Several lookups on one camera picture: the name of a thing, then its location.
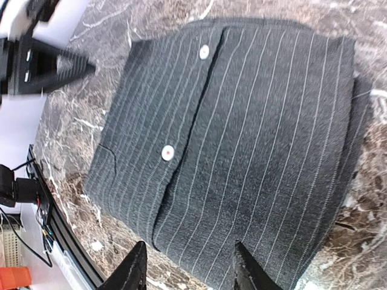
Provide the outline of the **black pinstriped long sleeve shirt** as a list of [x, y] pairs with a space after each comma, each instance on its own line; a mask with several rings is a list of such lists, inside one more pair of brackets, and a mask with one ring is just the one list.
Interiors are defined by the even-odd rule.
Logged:
[[213, 289], [240, 241], [293, 289], [359, 158], [369, 84], [354, 39], [218, 18], [132, 44], [84, 192]]

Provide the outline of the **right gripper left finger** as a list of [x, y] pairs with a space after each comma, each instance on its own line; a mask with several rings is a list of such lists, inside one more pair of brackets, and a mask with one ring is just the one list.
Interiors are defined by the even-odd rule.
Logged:
[[147, 263], [146, 244], [138, 241], [98, 290], [146, 289]]

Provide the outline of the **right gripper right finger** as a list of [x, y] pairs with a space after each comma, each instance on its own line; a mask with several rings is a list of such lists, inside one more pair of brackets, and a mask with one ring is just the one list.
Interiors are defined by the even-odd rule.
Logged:
[[233, 253], [233, 289], [282, 290], [263, 270], [241, 241], [235, 242]]

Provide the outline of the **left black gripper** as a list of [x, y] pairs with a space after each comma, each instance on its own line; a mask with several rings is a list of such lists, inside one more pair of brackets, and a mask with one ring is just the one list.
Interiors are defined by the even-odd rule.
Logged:
[[57, 53], [30, 31], [18, 40], [1, 39], [1, 96], [53, 92], [95, 71], [88, 56], [69, 50]]

